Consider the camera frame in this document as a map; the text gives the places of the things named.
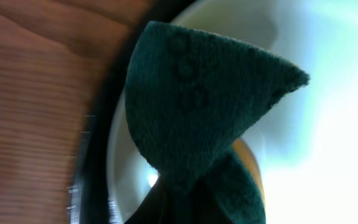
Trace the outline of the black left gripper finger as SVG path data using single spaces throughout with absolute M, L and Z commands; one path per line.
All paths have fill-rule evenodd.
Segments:
M 167 189 L 159 177 L 142 203 L 125 224 L 164 224 L 167 208 Z

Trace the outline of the green yellow sponge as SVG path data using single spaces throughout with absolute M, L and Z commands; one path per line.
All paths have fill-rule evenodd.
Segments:
M 151 21 L 127 69 L 125 110 L 167 189 L 165 223 L 266 222 L 234 141 L 309 75 L 245 42 Z

